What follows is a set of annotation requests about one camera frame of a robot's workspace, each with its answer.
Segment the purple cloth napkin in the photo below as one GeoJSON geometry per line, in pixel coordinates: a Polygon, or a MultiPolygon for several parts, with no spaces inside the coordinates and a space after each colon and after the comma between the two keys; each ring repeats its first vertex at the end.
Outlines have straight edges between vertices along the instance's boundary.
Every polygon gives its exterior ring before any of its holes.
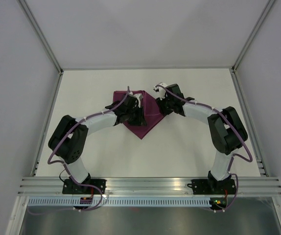
{"type": "Polygon", "coordinates": [[[135,134],[139,139],[143,139],[161,120],[164,116],[160,113],[160,109],[154,97],[146,91],[132,91],[133,94],[141,94],[141,107],[143,108],[143,117],[146,125],[131,125],[128,121],[123,122],[123,125],[135,134]]]}

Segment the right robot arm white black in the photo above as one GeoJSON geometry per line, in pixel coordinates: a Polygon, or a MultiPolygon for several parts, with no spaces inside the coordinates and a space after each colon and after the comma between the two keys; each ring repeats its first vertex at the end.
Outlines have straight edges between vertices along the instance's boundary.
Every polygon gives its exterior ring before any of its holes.
{"type": "Polygon", "coordinates": [[[163,116],[176,113],[208,125],[216,149],[213,166],[208,172],[207,187],[210,192],[219,193],[231,179],[235,156],[252,162],[253,157],[245,144],[248,134],[234,107],[216,109],[195,98],[185,98],[178,84],[167,86],[160,83],[154,91],[159,94],[156,103],[163,116]]]}

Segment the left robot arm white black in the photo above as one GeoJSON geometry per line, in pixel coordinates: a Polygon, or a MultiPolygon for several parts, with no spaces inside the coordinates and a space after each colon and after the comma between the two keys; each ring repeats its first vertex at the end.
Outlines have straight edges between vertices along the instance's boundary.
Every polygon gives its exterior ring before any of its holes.
{"type": "Polygon", "coordinates": [[[91,176],[81,159],[87,137],[124,122],[146,126],[142,100],[142,94],[126,93],[121,100],[98,113],[81,118],[63,116],[48,141],[52,153],[47,164],[60,163],[74,183],[74,189],[81,194],[87,193],[91,188],[91,176]]]}

